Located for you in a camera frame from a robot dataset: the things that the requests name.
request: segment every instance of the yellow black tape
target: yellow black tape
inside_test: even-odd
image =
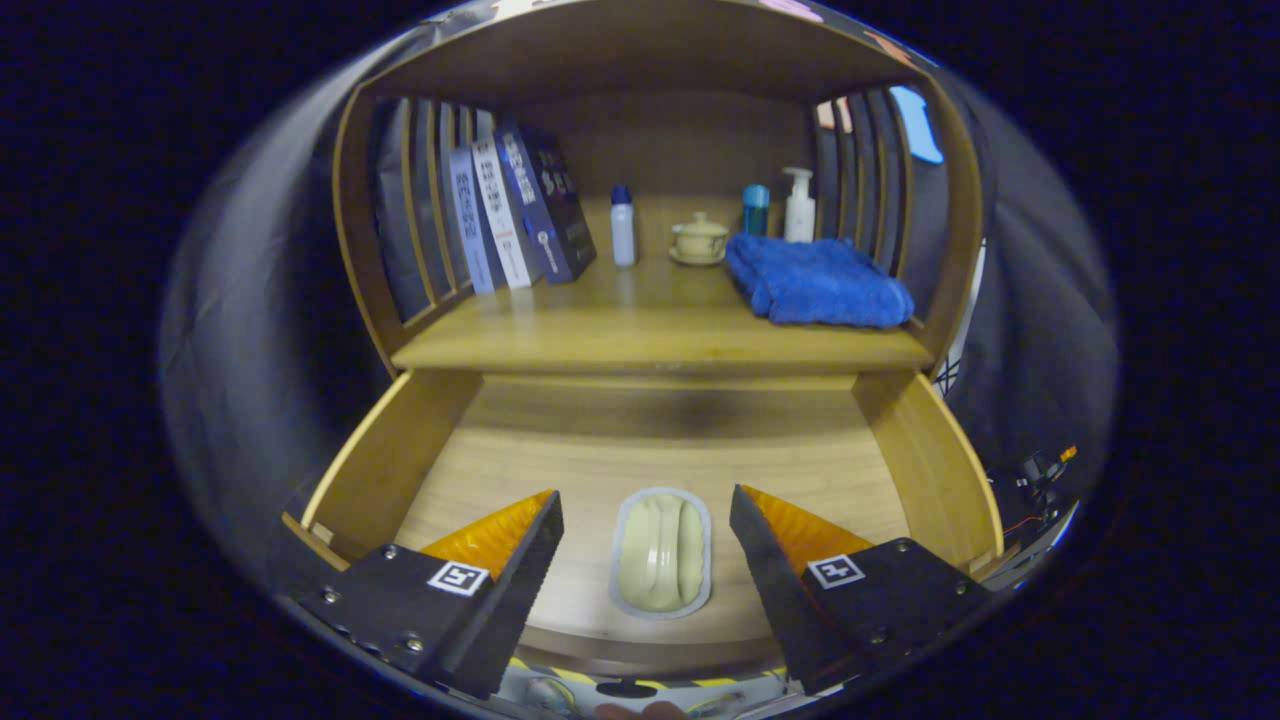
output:
[[[534,665],[525,662],[518,657],[512,657],[509,665],[512,667],[520,667],[521,670],[529,670],[531,673],[538,673],[540,675],[550,675],[553,678],[559,678],[570,683],[581,683],[586,685],[598,685],[600,683],[618,683],[623,679],[632,680],[631,678],[618,678],[618,676],[602,676],[602,675],[588,675],[585,673],[577,673],[575,670],[564,670],[563,667],[552,667],[549,665]],[[765,670],[763,673],[753,673],[749,675],[735,675],[726,678],[708,678],[704,680],[634,680],[637,685],[644,685],[646,688],[654,688],[658,691],[680,689],[680,688],[716,688],[722,685],[732,685],[735,683],[745,683],[748,680],[758,680],[762,676],[774,676],[786,678],[786,667],[774,667],[772,670]]]

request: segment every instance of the blue towel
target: blue towel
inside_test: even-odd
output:
[[[892,328],[915,311],[902,283],[836,240],[786,242],[740,233],[724,256],[751,311],[774,323]]]

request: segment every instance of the white pump bottle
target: white pump bottle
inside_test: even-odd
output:
[[[817,215],[817,202],[809,197],[809,178],[813,170],[804,168],[782,168],[782,172],[795,177],[791,186],[791,196],[787,197],[786,224],[782,237],[787,242],[813,242],[814,215]]]

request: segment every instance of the ceramic cup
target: ceramic cup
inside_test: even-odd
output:
[[[671,228],[676,233],[676,252],[685,258],[716,258],[724,250],[728,232],[707,222],[707,213],[694,213],[694,222]]]

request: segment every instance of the wooden cabinet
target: wooden cabinet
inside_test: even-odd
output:
[[[782,165],[814,167],[818,104],[895,85],[927,99],[947,156],[950,238],[927,316],[887,331],[777,327],[751,315],[724,268],[667,260],[672,223],[705,210],[737,229],[745,186],[785,182]],[[388,97],[485,108],[557,133],[600,256],[571,284],[474,296],[457,282],[402,320],[369,161],[372,108]],[[438,161],[440,143],[412,137],[407,156]],[[635,197],[634,268],[608,252],[617,182]],[[852,178],[841,182],[851,192]],[[404,182],[410,206],[413,186]],[[773,196],[777,229],[785,192]],[[334,200],[355,300],[396,377],[301,519],[337,559],[421,547],[556,488],[564,536],[521,652],[660,676],[778,664],[728,528],[735,483],[873,542],[910,536],[965,571],[1004,552],[982,468],[927,380],[980,243],[977,163],[941,87],[878,41],[737,0],[535,6],[360,85],[339,131]],[[447,237],[434,217],[434,237]],[[431,234],[413,233],[419,258],[447,259],[448,242],[424,242]],[[892,246],[900,273],[910,245]],[[637,620],[608,600],[618,506],[654,486],[692,492],[712,512],[712,597],[680,620]]]

